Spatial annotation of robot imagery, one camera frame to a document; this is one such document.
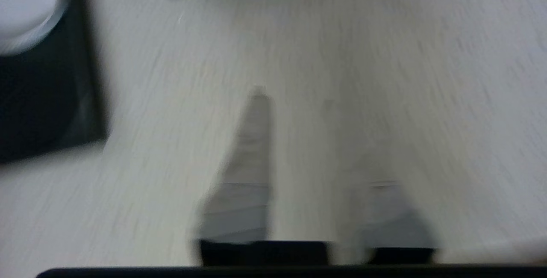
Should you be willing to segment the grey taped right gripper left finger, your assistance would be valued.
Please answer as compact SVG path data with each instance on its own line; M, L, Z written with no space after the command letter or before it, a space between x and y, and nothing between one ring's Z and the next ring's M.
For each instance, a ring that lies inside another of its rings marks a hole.
M240 266L267 240L272 183L272 100L249 95L218 184L203 200L197 248L203 266Z

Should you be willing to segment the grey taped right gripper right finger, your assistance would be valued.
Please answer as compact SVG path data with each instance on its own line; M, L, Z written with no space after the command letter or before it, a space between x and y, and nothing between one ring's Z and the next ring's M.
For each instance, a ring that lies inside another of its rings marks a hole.
M323 114L332 136L336 167L337 260L359 265L434 263L432 227L397 175L390 139L369 140L354 109L326 100Z

